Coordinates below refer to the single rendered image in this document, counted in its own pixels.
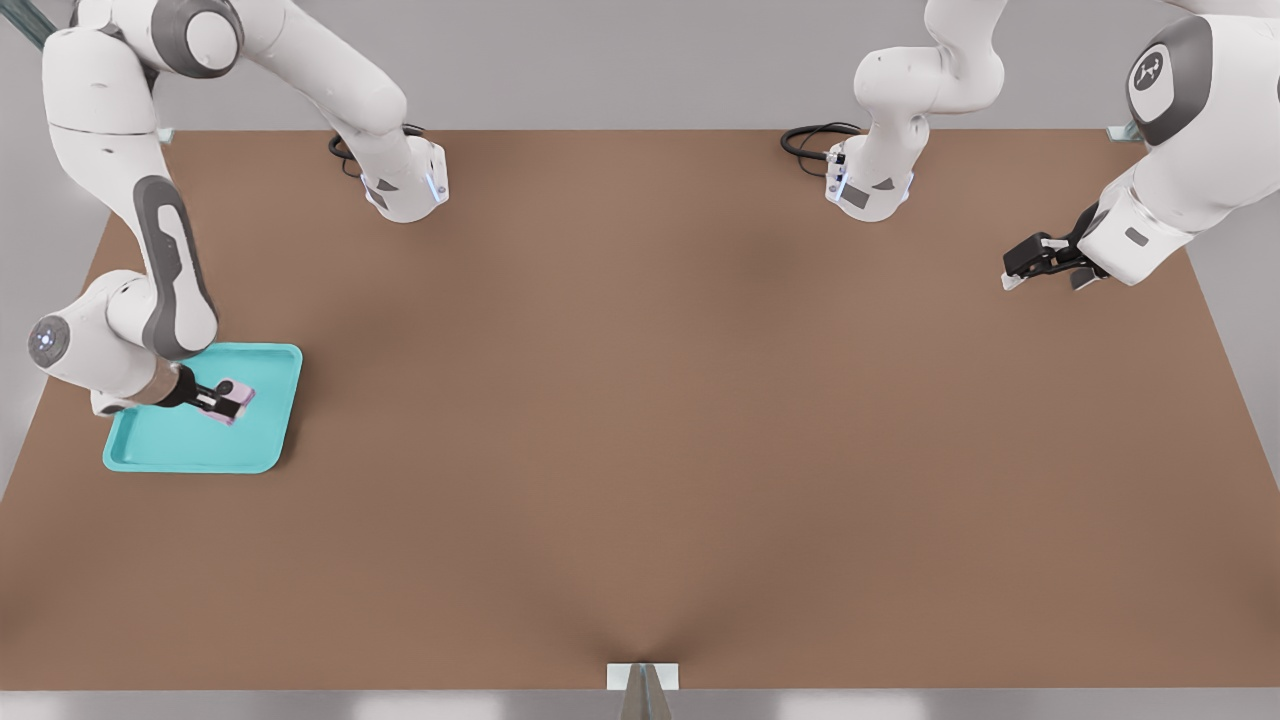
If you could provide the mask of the pale lilac phone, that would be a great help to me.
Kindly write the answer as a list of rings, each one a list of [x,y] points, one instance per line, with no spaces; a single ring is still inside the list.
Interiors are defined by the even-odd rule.
[[[212,398],[204,414],[232,427],[244,414],[255,395],[256,391],[250,386],[224,378],[212,388]]]

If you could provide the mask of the pale blue-green tray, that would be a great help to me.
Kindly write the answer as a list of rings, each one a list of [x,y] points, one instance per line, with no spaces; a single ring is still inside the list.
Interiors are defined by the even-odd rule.
[[[230,427],[182,405],[140,406],[113,418],[102,464],[113,471],[257,474],[282,455],[303,355],[294,345],[214,343],[188,366],[202,386],[233,379],[253,388]]]

